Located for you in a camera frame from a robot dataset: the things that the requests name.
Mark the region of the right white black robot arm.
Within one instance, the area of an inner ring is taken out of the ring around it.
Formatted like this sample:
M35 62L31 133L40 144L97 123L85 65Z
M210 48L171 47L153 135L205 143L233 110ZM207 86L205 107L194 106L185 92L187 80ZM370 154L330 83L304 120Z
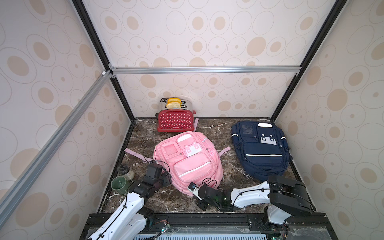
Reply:
M202 210L212 206L220 212L232 213L250 205L269 204L265 220L275 225L283 225L291 216L311 216L315 210L304 183L277 175L243 189L216 190L207 184L194 183L188 189Z

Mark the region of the navy blue backpack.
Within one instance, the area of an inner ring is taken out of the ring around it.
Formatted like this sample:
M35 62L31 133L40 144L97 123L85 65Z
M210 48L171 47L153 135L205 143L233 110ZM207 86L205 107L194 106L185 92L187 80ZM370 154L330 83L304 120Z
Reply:
M239 162L247 175L262 182L282 176L288 168L290 147L284 132L269 122L241 121L231 128Z

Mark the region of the red polka dot toaster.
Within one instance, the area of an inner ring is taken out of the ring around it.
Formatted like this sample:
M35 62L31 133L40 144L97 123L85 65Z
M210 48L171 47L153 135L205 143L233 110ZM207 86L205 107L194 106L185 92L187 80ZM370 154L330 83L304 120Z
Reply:
M158 132L182 133L195 130L193 104L189 100L182 100L181 109L167 109L167 99L162 98L159 102L159 111L156 113L158 120Z

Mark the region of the pink backpack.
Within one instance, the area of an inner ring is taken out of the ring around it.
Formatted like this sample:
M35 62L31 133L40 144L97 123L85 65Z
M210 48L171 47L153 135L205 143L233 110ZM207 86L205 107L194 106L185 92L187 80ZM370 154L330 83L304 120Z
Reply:
M170 167L173 186L188 196L190 183L200 186L206 183L217 189L223 179L223 167L220 156L228 152L227 147L218 152L214 144L200 132L184 132L155 146L154 160Z

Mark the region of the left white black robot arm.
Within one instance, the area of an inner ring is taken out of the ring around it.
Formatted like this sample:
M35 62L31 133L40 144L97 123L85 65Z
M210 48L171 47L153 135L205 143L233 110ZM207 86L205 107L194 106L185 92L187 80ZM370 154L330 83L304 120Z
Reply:
M158 190L171 184L170 167L163 164L163 161L150 162L142 179L129 187L118 209L89 240L131 240L151 224L151 210L144 205Z

